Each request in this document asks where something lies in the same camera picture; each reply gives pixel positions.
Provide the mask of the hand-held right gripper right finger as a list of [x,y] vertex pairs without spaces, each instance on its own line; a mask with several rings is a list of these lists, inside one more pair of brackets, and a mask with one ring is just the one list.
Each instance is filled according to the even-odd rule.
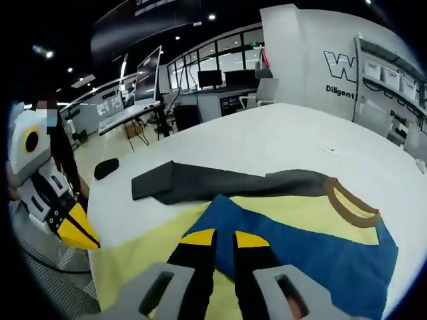
[[343,319],[330,293],[292,265],[280,265],[263,238],[234,235],[235,291],[244,319]]

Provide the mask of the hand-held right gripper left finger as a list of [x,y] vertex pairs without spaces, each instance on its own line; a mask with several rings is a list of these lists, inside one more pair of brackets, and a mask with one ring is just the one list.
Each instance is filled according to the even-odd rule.
[[213,291],[215,229],[187,234],[165,263],[154,263],[123,286],[114,319],[204,319]]

